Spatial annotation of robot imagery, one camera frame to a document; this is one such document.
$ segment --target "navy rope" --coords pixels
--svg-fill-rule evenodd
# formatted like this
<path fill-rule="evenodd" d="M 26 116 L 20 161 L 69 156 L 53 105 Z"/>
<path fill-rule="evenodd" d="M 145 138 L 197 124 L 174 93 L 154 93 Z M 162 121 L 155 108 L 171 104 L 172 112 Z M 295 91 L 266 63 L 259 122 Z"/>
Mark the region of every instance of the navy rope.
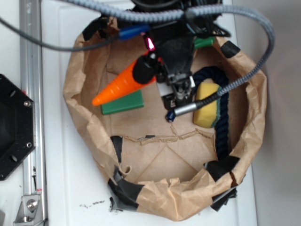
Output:
<path fill-rule="evenodd" d="M 212 79 L 220 87 L 225 87 L 229 83 L 229 79 L 226 77 L 225 72 L 216 66 L 204 67 L 197 71 L 193 75 L 194 82 L 196 84 L 193 88 L 192 93 L 197 92 L 198 86 L 205 79 Z M 220 100 L 221 117 L 215 125 L 216 140 L 215 149 L 219 160 L 227 157 L 228 151 L 228 132 L 229 132 L 229 115 L 228 115 L 228 101 L 229 93 L 225 93 Z"/>

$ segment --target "yellow sponge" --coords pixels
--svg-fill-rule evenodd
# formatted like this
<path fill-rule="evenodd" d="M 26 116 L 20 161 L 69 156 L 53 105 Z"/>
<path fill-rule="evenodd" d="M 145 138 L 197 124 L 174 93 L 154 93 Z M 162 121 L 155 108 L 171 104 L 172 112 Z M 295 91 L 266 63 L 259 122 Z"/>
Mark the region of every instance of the yellow sponge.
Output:
<path fill-rule="evenodd" d="M 198 87 L 196 100 L 204 99 L 219 89 L 218 84 L 202 82 Z M 212 128 L 220 119 L 220 116 L 220 100 L 218 99 L 196 110 L 193 114 L 193 123 L 204 128 Z"/>

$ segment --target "brown paper bag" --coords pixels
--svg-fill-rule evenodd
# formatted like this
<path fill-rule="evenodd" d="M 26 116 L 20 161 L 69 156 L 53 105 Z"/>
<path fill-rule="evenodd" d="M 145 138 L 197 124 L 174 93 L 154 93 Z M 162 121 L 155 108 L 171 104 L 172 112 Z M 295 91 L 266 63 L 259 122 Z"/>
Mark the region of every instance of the brown paper bag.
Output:
<path fill-rule="evenodd" d="M 75 46 L 100 41 L 99 33 L 89 41 L 81 34 Z M 166 122 L 154 83 L 142 89 L 144 108 L 102 115 L 99 106 L 92 106 L 93 97 L 145 50 L 142 37 L 135 37 L 73 53 L 63 95 L 117 208 L 184 220 L 219 202 L 242 182 L 262 143 L 266 77 L 258 72 L 230 92 L 231 152 L 217 161 L 214 129 L 193 124 L 191 113 Z M 224 38 L 217 38 L 213 47 L 197 50 L 192 72 L 213 65 L 233 81 L 255 63 Z"/>

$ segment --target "led light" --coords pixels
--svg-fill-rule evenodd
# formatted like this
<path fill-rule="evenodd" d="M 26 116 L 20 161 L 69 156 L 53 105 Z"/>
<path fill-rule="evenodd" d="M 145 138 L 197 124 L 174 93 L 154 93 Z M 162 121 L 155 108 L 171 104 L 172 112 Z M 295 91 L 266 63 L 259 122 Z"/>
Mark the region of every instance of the led light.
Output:
<path fill-rule="evenodd" d="M 147 37 L 147 38 L 146 38 L 146 44 L 147 44 L 147 48 L 148 48 L 150 51 L 154 51 L 154 50 L 155 50 L 155 45 L 154 45 L 154 43 L 152 42 L 152 40 L 151 40 L 150 37 Z"/>

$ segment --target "black mount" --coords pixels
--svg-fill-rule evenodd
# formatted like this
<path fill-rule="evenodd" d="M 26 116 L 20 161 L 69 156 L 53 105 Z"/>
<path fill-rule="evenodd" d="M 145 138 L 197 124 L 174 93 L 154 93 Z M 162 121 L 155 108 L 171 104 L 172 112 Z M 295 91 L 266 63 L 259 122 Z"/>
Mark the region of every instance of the black mount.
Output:
<path fill-rule="evenodd" d="M 33 101 L 0 74 L 0 181 L 34 149 Z"/>

